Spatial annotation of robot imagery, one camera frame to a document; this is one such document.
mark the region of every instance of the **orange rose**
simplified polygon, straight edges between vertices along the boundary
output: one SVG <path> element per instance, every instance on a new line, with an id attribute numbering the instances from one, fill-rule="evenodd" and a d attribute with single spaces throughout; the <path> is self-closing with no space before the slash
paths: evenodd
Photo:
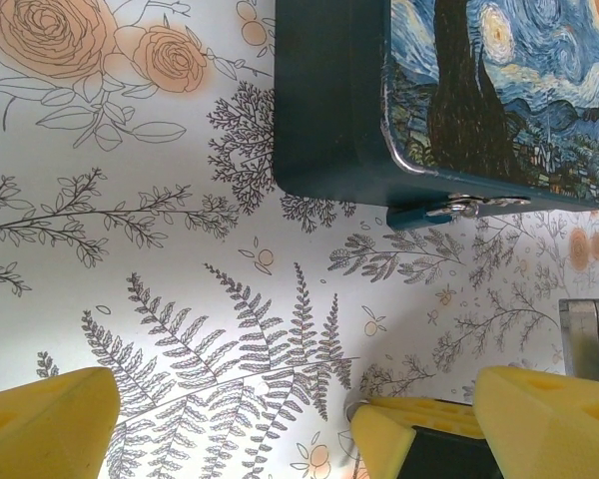
<path id="1" fill-rule="evenodd" d="M 581 228 L 576 228 L 570 234 L 570 262 L 577 271 L 583 271 L 588 267 L 590 246 L 588 235 Z"/>
<path id="2" fill-rule="evenodd" d="M 0 63 L 70 87 L 101 69 L 115 29 L 103 0 L 0 0 Z"/>
<path id="3" fill-rule="evenodd" d="M 192 92 L 207 66 L 194 38 L 161 26 L 120 28 L 115 39 L 122 54 L 109 55 L 105 69 L 128 85 L 154 83 L 168 92 Z"/>

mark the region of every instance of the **fern leaf drawing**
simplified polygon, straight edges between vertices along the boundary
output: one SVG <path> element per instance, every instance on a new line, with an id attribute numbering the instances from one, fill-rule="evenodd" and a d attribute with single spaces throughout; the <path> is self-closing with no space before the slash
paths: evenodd
<path id="1" fill-rule="evenodd" d="M 289 333 L 289 343 L 291 349 L 289 350 L 289 356 L 291 357 L 287 364 L 297 366 L 306 364 L 308 360 L 315 355 L 317 352 L 317 341 L 313 338 L 317 335 L 317 332 L 311 330 L 314 326 L 314 322 L 311 322 L 312 306 L 310 305 L 309 291 L 306 287 L 306 281 L 303 276 L 303 271 L 299 264 L 295 263 L 296 277 L 298 278 L 298 303 L 293 311 L 295 319 L 291 320 L 294 327 L 291 328 Z"/>
<path id="2" fill-rule="evenodd" d="M 227 286 L 227 293 L 236 302 L 235 310 L 239 312 L 237 317 L 240 322 L 239 328 L 251 331 L 240 337 L 240 351 L 245 354 L 240 357 L 238 368 L 252 373 L 264 373 L 284 363 L 289 357 L 287 349 L 290 345 L 283 341 L 283 336 L 288 332 L 280 329 L 273 330 L 283 322 L 281 318 L 265 318 L 271 307 L 271 300 L 261 304 L 261 294 L 257 293 L 251 297 L 249 286 L 242 286 L 240 282 L 235 282 L 225 272 L 214 269 L 209 264 L 206 264 L 206 267 L 216 279 L 220 280 L 221 285 Z"/>
<path id="3" fill-rule="evenodd" d="M 156 418 L 164 422 L 153 428 L 159 434 L 153 442 L 160 447 L 151 453 L 155 459 L 149 465 L 154 469 L 147 477 L 175 479 L 171 473 L 182 469 L 184 466 L 180 462 L 191 458 L 187 450 L 197 447 L 189 433 L 199 435 L 206 432 L 201 424 L 208 418 L 200 412 L 205 406 L 205 401 L 192 393 L 158 412 Z"/>
<path id="4" fill-rule="evenodd" d="M 40 369 L 36 369 L 36 373 L 43 378 L 57 376 L 60 373 L 58 366 L 53 363 L 53 357 L 47 351 L 38 352 L 38 367 Z"/>
<path id="5" fill-rule="evenodd" d="M 148 419 L 141 419 L 131 424 L 123 422 L 116 426 L 113 430 L 106 456 L 110 479 L 136 477 L 134 469 L 140 466 L 138 459 L 147 454 L 140 446 L 152 442 L 150 436 L 140 433 L 154 425 Z"/>
<path id="6" fill-rule="evenodd" d="M 177 370 L 180 387 L 200 390 L 213 386 L 218 383 L 221 375 L 239 362 L 233 359 L 222 363 L 224 356 L 238 344 L 237 341 L 230 341 L 213 349 L 214 343 L 226 332 L 224 329 L 216 329 L 199 343 L 194 343 L 198 331 L 208 319 L 207 316 L 198 317 L 182 330 L 190 308 L 174 313 L 175 303 L 169 302 L 158 313 L 162 297 L 156 296 L 151 299 L 150 290 L 144 288 L 140 277 L 135 273 L 127 278 L 127 282 L 131 284 L 129 292 L 132 295 L 129 296 L 129 300 L 138 302 L 140 306 L 136 308 L 136 312 L 144 315 L 142 324 L 155 324 L 149 334 L 161 336 L 155 343 L 156 346 L 167 349 L 163 352 L 165 356 L 179 359 L 171 364 L 171 367 Z"/>
<path id="7" fill-rule="evenodd" d="M 304 405 L 310 405 L 303 392 L 304 387 L 300 385 L 301 381 L 307 384 L 308 378 L 297 372 L 294 367 L 273 374 L 264 374 L 262 379 L 269 387 L 269 392 L 265 395 L 267 410 L 262 413 L 262 418 L 268 423 L 258 424 L 256 426 L 258 432 L 251 436 L 251 441 L 255 445 L 245 450 L 250 459 L 242 462 L 243 466 L 251 470 L 243 476 L 243 479 L 260 479 L 260 474 L 264 471 L 263 464 L 269 460 L 266 454 L 273 449 L 268 441 L 279 439 L 281 434 L 288 430 L 282 423 L 283 420 L 295 422 L 297 414 L 303 412 L 293 396 L 298 397 Z"/>
<path id="8" fill-rule="evenodd" d="M 326 395 L 328 393 L 328 384 L 332 378 L 332 366 L 329 362 L 320 362 L 313 364 L 302 370 L 310 381 L 310 396 L 312 405 L 324 421 L 328 421 L 328 412 L 326 409 Z"/>
<path id="9" fill-rule="evenodd" d="M 111 331 L 91 317 L 91 311 L 84 311 L 82 322 L 91 352 L 115 376 L 122 402 L 120 415 L 137 416 L 157 407 L 176 384 L 174 379 L 167 380 L 168 372 L 154 373 L 157 358 L 143 365 L 142 349 L 134 352 L 133 343 L 124 346 L 120 336 L 114 339 Z"/>
<path id="10" fill-rule="evenodd" d="M 206 464 L 200 479 L 222 477 L 227 461 L 239 449 L 233 438 L 246 436 L 247 430 L 253 427 L 252 421 L 260 419 L 260 409 L 266 409 L 255 390 L 245 385 L 243 378 L 218 386 L 207 403 L 209 411 L 215 411 L 209 420 L 213 431 L 209 441 L 213 445 L 207 448 L 209 455 L 204 458 Z"/>
<path id="11" fill-rule="evenodd" d="M 330 314 L 326 317 L 326 322 L 323 324 L 324 331 L 321 333 L 323 339 L 319 341 L 316 358 L 321 361 L 329 361 L 329 364 L 332 365 L 332 372 L 334 372 L 339 383 L 345 389 L 350 389 L 350 369 L 352 368 L 352 361 L 343 358 L 343 350 L 338 339 L 338 312 L 339 306 L 336 294 L 332 299 Z"/>

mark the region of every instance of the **botanical wallpaper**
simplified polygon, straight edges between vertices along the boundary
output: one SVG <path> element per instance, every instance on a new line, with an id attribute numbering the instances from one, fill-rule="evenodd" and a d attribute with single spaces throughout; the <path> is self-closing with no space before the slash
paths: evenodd
<path id="1" fill-rule="evenodd" d="M 274 11 L 0 0 L 0 390 L 111 368 L 103 479 L 367 478 L 347 398 L 563 372 L 558 300 L 599 297 L 599 212 L 394 232 L 280 191 Z"/>

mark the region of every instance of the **black object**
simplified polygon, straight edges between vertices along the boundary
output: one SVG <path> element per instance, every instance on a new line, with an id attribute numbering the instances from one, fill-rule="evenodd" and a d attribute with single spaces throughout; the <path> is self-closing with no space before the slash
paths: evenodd
<path id="1" fill-rule="evenodd" d="M 396 228 L 477 214 L 599 209 L 594 181 L 586 180 L 575 194 L 563 186 L 566 174 L 555 165 L 520 169 L 519 152 L 532 149 L 513 144 L 511 136 L 526 125 L 520 115 L 534 112 L 523 101 L 504 108 L 497 97 L 484 47 L 475 50 L 467 37 L 466 5 L 436 2 L 437 43 L 439 31 L 450 29 L 454 36 L 445 35 L 438 46 L 438 84 L 428 88 L 413 86 L 395 63 L 390 0 L 278 0 L 274 175 L 280 187 L 302 197 L 387 206 Z M 447 93 L 453 88 L 464 95 Z M 430 98 L 418 127 L 427 136 L 417 141 L 422 147 L 430 142 L 432 164 L 408 153 L 404 135 L 410 132 L 394 118 L 400 95 L 413 89 Z M 558 102 L 548 107 L 561 108 L 559 118 L 569 122 L 579 115 Z M 577 121 L 598 120 L 592 110 Z M 538 145 L 554 158 L 558 148 L 550 138 L 548 131 Z M 568 165 L 559 168 L 576 170 Z M 581 172 L 572 174 L 579 178 Z"/>
<path id="2" fill-rule="evenodd" d="M 397 479 L 502 479 L 485 439 L 413 426 L 415 438 Z"/>

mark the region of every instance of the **leafy branch drawing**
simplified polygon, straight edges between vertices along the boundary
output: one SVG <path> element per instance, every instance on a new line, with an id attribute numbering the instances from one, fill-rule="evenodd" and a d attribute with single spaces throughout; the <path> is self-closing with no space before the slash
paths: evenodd
<path id="1" fill-rule="evenodd" d="M 162 241 L 168 236 L 156 231 L 156 221 L 171 226 L 175 218 L 181 217 L 188 230 L 202 230 L 216 239 L 224 238 L 238 221 L 237 208 L 224 197 L 207 195 L 202 199 L 201 209 L 187 209 L 186 200 L 193 195 L 190 185 L 176 185 L 174 190 L 153 187 L 148 192 L 139 192 L 133 207 L 122 201 L 114 207 L 98 208 L 94 205 L 94 199 L 101 196 L 98 184 L 107 180 L 98 168 L 78 177 L 59 178 L 60 193 L 55 202 L 41 204 L 39 208 L 19 198 L 21 191 L 14 180 L 14 177 L 0 178 L 0 241 L 10 241 L 16 247 L 24 242 L 50 246 L 63 243 L 75 249 L 85 267 L 94 267 L 103 260 L 108 254 L 104 246 L 109 240 L 87 236 L 83 219 L 88 217 L 102 219 L 107 231 L 124 231 L 138 248 L 163 247 Z M 16 266 L 17 262 L 0 264 L 0 284 L 10 284 L 13 292 L 21 295 L 30 287 L 15 272 Z"/>
<path id="2" fill-rule="evenodd" d="M 251 215 L 275 188 L 273 178 L 273 90 L 260 90 L 240 82 L 231 99 L 220 99 L 208 114 L 214 129 L 224 134 L 209 141 L 215 152 L 209 163 L 215 167 L 214 181 L 231 185 L 241 213 Z M 306 233 L 317 225 L 330 228 L 337 218 L 336 202 L 314 200 L 284 194 L 281 199 L 284 217 L 301 223 Z M 345 216 L 354 214 L 356 206 L 339 203 Z"/>
<path id="3" fill-rule="evenodd" d="M 225 340 L 224 329 L 209 329 L 206 316 L 191 319 L 189 308 L 163 304 L 139 275 L 127 279 L 129 300 L 142 315 L 141 323 L 151 326 L 148 333 L 156 337 L 171 371 L 160 370 L 157 357 L 145 360 L 142 349 L 125 345 L 91 312 L 82 317 L 92 352 L 100 364 L 112 368 L 121 392 L 122 421 L 106 460 L 113 479 L 134 477 L 143 465 L 151 467 L 149 477 L 171 478 L 192 457 L 190 450 L 201 446 L 205 463 L 196 477 L 221 477 L 242 447 L 237 439 L 245 437 L 244 478 L 262 479 L 272 441 L 288 429 L 286 423 L 311 405 L 326 420 L 331 383 L 336 379 L 350 388 L 355 358 L 344 356 L 339 341 L 336 295 L 318 327 L 303 271 L 296 264 L 297 303 L 286 329 L 284 319 L 269 315 L 270 299 L 208 264 L 206 268 L 235 304 L 236 326 L 242 332 L 237 341 Z M 48 355 L 44 364 L 53 367 Z M 227 378 L 229 370 L 234 376 Z M 235 377 L 237 371 L 242 374 Z M 254 381 L 265 384 L 266 392 L 256 393 Z"/>
<path id="4" fill-rule="evenodd" d="M 434 377 L 421 364 L 416 354 L 406 354 L 401 364 L 405 366 L 405 370 L 397 372 L 377 363 L 371 364 L 361 376 L 361 392 L 370 396 L 405 396 L 415 382 Z"/>
<path id="5" fill-rule="evenodd" d="M 510 265 L 514 250 L 523 236 L 534 239 L 524 223 L 523 214 L 510 217 L 480 218 L 476 222 L 477 233 L 472 244 L 473 261 L 477 267 L 470 273 L 475 289 L 489 282 L 503 265 Z"/>
<path id="6" fill-rule="evenodd" d="M 559 240 L 564 240 L 568 234 L 568 223 L 561 215 L 557 215 L 557 218 L 555 218 L 555 216 L 553 216 L 553 212 L 535 212 L 534 215 L 537 219 L 538 228 L 540 230 L 545 230 L 548 233 L 550 241 L 548 242 L 545 236 L 537 237 L 537 257 L 547 255 L 548 258 L 555 264 L 557 269 L 557 281 L 555 288 L 561 288 L 566 292 L 567 295 L 570 295 L 565 277 L 566 257 L 562 256 L 561 250 L 559 248 Z"/>
<path id="7" fill-rule="evenodd" d="M 542 322 L 548 321 L 558 327 L 557 321 L 535 307 L 535 297 L 526 289 L 525 283 L 513 282 L 511 290 L 512 298 L 505 301 L 499 291 L 489 289 L 488 297 L 493 311 L 484 317 L 480 318 L 477 313 L 470 312 L 454 318 L 458 334 L 446 331 L 437 339 L 437 346 L 433 351 L 437 369 L 449 372 L 452 364 L 463 353 L 465 345 L 471 341 L 474 341 L 472 354 L 480 356 L 485 352 L 491 334 L 494 334 L 497 348 L 503 351 L 505 336 L 522 320 L 525 320 L 519 338 L 522 351 L 532 332 Z"/>
<path id="8" fill-rule="evenodd" d="M 371 278 L 370 282 L 385 280 L 397 272 L 405 276 L 406 284 L 424 281 L 433 284 L 442 276 L 441 266 L 445 263 L 463 265 L 460 255 L 463 245 L 450 234 L 430 228 L 428 235 L 417 231 L 397 232 L 384 235 L 390 242 L 389 248 L 377 248 L 368 235 L 353 234 L 343 248 L 330 254 L 329 271 L 344 269 L 344 275 L 353 274 L 361 268 L 361 275 Z M 412 262 L 402 261 L 404 256 L 415 255 Z"/>
<path id="9" fill-rule="evenodd" d="M 43 378 L 60 374 L 60 369 L 53 363 L 53 358 L 47 351 L 38 352 L 38 367 L 39 369 L 36 369 L 36 373 Z"/>

